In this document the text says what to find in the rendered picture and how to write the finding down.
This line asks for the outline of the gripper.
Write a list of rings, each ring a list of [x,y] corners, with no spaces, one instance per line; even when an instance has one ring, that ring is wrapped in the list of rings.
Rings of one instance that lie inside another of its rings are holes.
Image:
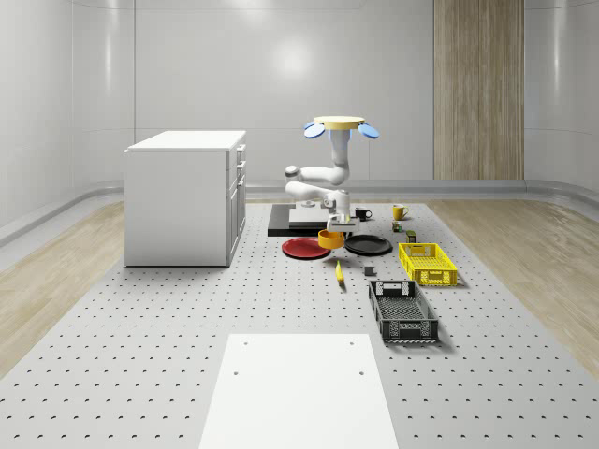
[[[327,221],[328,232],[356,233],[359,230],[360,219],[349,215],[330,215]]]

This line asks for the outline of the white board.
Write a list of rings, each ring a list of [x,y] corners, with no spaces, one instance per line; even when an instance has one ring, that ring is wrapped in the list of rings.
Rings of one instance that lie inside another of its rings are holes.
[[[398,449],[366,334],[232,334],[199,449]]]

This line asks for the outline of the red plate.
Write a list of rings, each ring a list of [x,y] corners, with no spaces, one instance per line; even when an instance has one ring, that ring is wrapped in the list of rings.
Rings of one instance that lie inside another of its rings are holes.
[[[330,254],[330,249],[323,248],[318,243],[318,238],[295,238],[285,241],[282,244],[282,251],[288,257],[313,260],[326,257]]]

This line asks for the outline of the dark grey basket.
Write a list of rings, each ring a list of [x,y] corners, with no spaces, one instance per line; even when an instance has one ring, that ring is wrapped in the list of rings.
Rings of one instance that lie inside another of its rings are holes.
[[[369,296],[383,340],[438,340],[438,318],[416,282],[371,281]]]

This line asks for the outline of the black stove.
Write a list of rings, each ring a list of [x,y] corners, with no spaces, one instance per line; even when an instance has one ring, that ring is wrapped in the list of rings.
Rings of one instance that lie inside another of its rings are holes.
[[[329,210],[320,202],[273,204],[268,226],[269,237],[316,237],[327,229]]]

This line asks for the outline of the yellow bowl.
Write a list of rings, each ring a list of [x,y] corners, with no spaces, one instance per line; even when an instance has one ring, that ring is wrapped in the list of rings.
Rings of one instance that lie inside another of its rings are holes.
[[[342,248],[344,246],[344,233],[323,229],[318,232],[317,241],[320,247],[328,250]]]

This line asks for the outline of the white cabinet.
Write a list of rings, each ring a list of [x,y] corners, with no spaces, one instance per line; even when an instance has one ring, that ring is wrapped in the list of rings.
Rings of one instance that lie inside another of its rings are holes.
[[[165,131],[125,151],[126,265],[230,265],[245,222],[245,135]]]

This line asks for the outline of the yellow basket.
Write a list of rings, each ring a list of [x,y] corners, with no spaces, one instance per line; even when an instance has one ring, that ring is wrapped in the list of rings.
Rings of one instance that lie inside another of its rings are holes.
[[[457,284],[456,266],[436,243],[400,243],[399,258],[409,279],[420,285]]]

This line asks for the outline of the black plate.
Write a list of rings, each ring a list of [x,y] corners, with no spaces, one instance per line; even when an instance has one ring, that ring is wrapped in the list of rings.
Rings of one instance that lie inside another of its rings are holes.
[[[384,255],[392,251],[387,239],[374,235],[352,235],[345,240],[344,248],[350,253],[365,256]]]

